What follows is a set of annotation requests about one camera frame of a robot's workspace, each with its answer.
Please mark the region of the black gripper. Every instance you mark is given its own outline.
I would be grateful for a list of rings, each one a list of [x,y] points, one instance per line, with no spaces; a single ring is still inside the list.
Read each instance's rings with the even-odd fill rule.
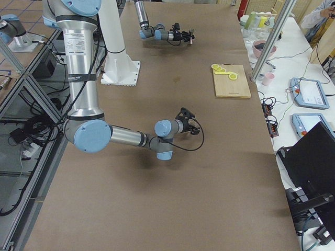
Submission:
[[[200,126],[194,120],[182,119],[183,130],[182,132],[190,132],[191,135],[198,135],[200,133]]]
[[[192,32],[191,31],[173,31],[173,41],[184,41],[188,43],[192,43]]]

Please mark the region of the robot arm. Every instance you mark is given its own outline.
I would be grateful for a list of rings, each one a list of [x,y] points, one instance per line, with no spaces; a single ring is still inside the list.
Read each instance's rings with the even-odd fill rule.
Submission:
[[[43,19],[46,26],[63,32],[71,103],[63,132],[79,150],[95,153],[109,142],[155,151],[158,159],[172,158],[174,136],[203,132],[195,115],[186,108],[172,120],[158,121],[155,135],[110,125],[105,121],[97,95],[97,69],[104,65],[103,84],[135,86],[140,62],[126,52],[119,11],[115,1],[44,1]],[[105,56],[97,60],[99,43],[93,34],[99,30]]]
[[[172,42],[193,43],[195,39],[194,29],[190,28],[189,31],[182,31],[178,22],[173,24],[170,30],[167,30],[162,23],[152,26],[149,23],[144,1],[134,1],[134,5],[140,26],[139,35],[142,39],[155,38],[158,41],[167,41],[173,46],[176,46],[176,44],[172,44]]]

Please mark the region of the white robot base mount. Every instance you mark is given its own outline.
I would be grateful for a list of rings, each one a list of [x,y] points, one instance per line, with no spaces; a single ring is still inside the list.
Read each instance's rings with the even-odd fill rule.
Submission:
[[[104,85],[136,86],[140,62],[133,61],[126,52],[116,1],[102,0],[98,14],[107,48],[101,83]]]

